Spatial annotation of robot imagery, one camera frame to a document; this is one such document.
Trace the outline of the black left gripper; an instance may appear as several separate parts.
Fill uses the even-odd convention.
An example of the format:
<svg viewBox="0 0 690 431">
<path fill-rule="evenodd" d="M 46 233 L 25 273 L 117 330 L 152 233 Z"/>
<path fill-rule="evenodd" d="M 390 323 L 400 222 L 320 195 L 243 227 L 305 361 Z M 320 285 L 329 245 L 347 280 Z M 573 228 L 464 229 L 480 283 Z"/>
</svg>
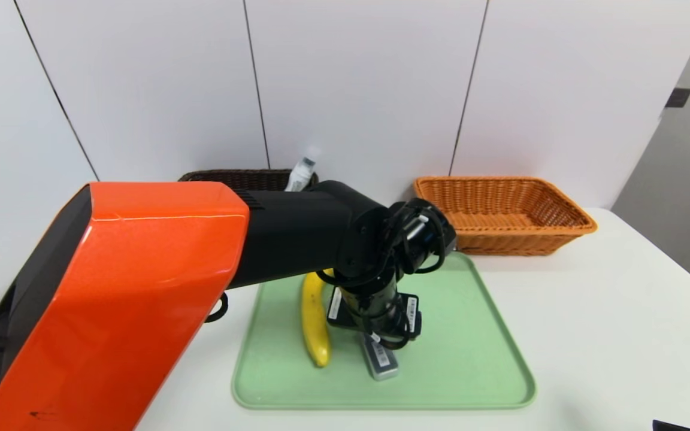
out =
<svg viewBox="0 0 690 431">
<path fill-rule="evenodd" d="M 422 329 L 419 297 L 399 292 L 395 272 L 354 287 L 334 287 L 328 323 L 374 339 L 415 339 Z"/>
</svg>

